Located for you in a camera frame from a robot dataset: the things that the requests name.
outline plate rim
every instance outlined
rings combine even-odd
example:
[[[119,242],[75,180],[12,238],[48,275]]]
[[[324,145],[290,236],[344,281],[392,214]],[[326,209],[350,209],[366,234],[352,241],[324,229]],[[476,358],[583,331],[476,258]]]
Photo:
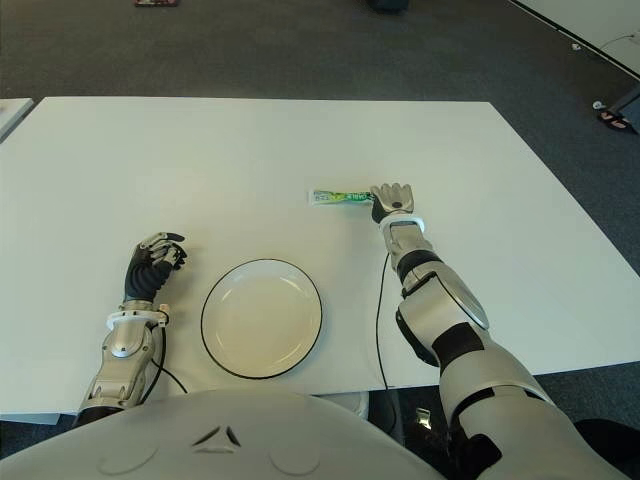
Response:
[[[240,267],[243,267],[249,263],[254,263],[254,262],[263,262],[263,261],[274,261],[274,262],[281,262],[281,263],[286,263],[287,265],[292,266],[293,268],[298,269],[300,272],[302,272],[302,274],[307,277],[307,279],[311,282],[311,285],[313,286],[313,289],[316,292],[316,297],[318,298],[318,304],[320,305],[320,323],[318,324],[318,331],[316,332],[316,338],[313,339],[313,343],[311,344],[311,346],[309,347],[309,349],[307,350],[307,352],[300,357],[300,359],[294,363],[293,365],[291,365],[289,368],[287,368],[286,370],[283,370],[279,373],[276,373],[274,375],[267,375],[264,377],[251,377],[248,375],[242,375],[240,373],[234,372],[232,370],[229,370],[227,367],[225,367],[224,365],[222,365],[218,359],[216,359],[215,355],[211,352],[211,350],[209,349],[209,346],[207,345],[207,341],[204,338],[204,311],[207,308],[207,303],[209,302],[209,298],[211,297],[211,294],[213,293],[213,291],[216,289],[216,287],[220,284],[220,282],[222,282],[222,280],[224,280],[231,272],[233,272],[234,270],[237,270]],[[209,290],[209,293],[207,294],[207,297],[204,300],[204,303],[202,304],[202,310],[200,312],[200,338],[202,340],[202,345],[204,345],[204,349],[206,350],[207,354],[209,355],[209,358],[211,358],[211,360],[213,360],[213,362],[218,365],[221,369],[223,369],[225,372],[230,373],[231,375],[235,376],[235,377],[239,377],[239,378],[245,378],[247,380],[266,380],[269,378],[275,378],[275,377],[279,377],[280,375],[283,375],[289,371],[291,371],[292,369],[294,369],[295,367],[297,367],[300,363],[302,363],[302,361],[307,358],[309,356],[309,354],[311,353],[311,351],[313,350],[313,347],[316,346],[316,343],[318,342],[318,338],[320,338],[320,332],[322,331],[322,321],[324,319],[324,309],[322,307],[322,298],[320,297],[320,292],[318,291],[318,287],[316,286],[316,284],[314,283],[314,281],[311,279],[311,277],[307,274],[307,272],[305,272],[302,268],[300,268],[299,266],[297,266],[294,263],[291,262],[287,262],[286,260],[281,260],[279,258],[254,258],[253,260],[248,260],[246,262],[240,263],[239,265],[236,265],[235,267],[231,268],[230,270],[228,270],[227,272],[224,273],[224,275],[222,275],[217,281],[216,283],[213,284],[213,287],[211,287],[211,290]]]

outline toothpaste tube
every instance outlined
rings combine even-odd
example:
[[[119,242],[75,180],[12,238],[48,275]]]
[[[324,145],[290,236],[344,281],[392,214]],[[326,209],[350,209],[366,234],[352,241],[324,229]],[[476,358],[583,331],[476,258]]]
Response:
[[[332,205],[337,203],[366,204],[373,201],[373,195],[369,192],[327,192],[325,190],[313,190],[309,192],[309,204]]]

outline gray carpet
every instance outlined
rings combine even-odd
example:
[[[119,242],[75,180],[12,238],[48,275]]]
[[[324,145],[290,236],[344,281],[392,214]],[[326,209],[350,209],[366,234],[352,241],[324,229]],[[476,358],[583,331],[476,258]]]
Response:
[[[412,0],[399,16],[358,0],[1,1],[0,97],[489,101],[640,272],[640,138],[591,110],[635,82],[506,0]],[[541,381],[573,419],[640,427],[639,375],[635,364]],[[406,420],[432,395],[401,393]],[[2,426],[3,454],[47,430],[16,428]]]

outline silver arm segment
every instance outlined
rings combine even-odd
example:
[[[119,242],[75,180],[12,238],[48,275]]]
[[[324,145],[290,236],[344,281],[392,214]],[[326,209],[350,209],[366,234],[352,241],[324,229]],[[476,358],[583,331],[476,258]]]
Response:
[[[449,453],[460,472],[481,479],[626,478],[491,339],[480,302],[423,238],[422,220],[412,218],[410,187],[371,191],[383,196],[374,201],[373,217],[403,285],[396,320],[418,357],[440,368]],[[392,208],[396,196],[396,205],[411,208]]]
[[[170,273],[184,264],[187,254],[176,243],[182,240],[181,235],[160,232],[135,247],[125,276],[124,301],[107,319],[111,333],[102,344],[102,365],[83,399],[75,426],[144,401],[145,370],[155,351],[151,328],[165,328],[169,318],[168,307],[160,305],[156,310],[153,301]]]

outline black mechanical finger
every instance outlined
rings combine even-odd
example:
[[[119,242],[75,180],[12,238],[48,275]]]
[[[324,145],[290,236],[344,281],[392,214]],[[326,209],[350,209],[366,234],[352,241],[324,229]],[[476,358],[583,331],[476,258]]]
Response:
[[[177,233],[165,233],[165,235],[167,236],[167,240],[171,240],[173,242],[182,242],[184,240],[184,237],[182,235],[178,235]]]
[[[373,219],[374,222],[380,223],[382,219],[386,217],[389,213],[384,209],[384,207],[380,203],[380,199],[378,198],[378,196],[375,193],[373,195],[374,197],[373,197],[373,208],[371,210],[371,218]]]
[[[180,268],[182,268],[182,265],[184,265],[184,257],[180,257],[178,259],[178,261],[176,262],[176,264],[173,266],[174,270],[180,270]]]
[[[173,245],[167,250],[167,254],[160,260],[161,262],[167,262],[173,267],[180,260],[180,252]]]
[[[180,258],[187,258],[188,257],[187,252],[185,252],[184,249],[180,245],[178,245],[177,243],[173,244],[173,248],[178,250],[178,252],[180,253]]]

